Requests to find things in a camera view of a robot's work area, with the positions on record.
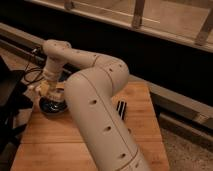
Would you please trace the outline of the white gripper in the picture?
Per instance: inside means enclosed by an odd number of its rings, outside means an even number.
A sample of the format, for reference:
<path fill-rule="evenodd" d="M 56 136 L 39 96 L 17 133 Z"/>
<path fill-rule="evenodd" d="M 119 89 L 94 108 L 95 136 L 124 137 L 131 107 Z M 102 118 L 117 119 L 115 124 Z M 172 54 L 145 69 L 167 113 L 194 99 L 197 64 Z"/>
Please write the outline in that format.
<path fill-rule="evenodd" d="M 43 76 L 49 82 L 57 82 L 63 71 L 62 67 L 45 66 L 43 69 Z M 50 92 L 51 86 L 48 82 L 43 81 L 39 85 L 39 93 L 41 96 L 47 96 Z"/>

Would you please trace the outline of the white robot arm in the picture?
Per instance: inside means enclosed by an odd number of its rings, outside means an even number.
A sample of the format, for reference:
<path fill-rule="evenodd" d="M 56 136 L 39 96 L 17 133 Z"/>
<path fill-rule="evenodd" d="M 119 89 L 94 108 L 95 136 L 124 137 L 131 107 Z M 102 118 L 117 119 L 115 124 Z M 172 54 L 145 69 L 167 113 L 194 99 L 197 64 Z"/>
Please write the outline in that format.
<path fill-rule="evenodd" d="M 111 98 L 128 82 L 127 64 L 116 57 L 74 49 L 49 39 L 41 94 L 63 98 L 99 171 L 151 171 Z"/>

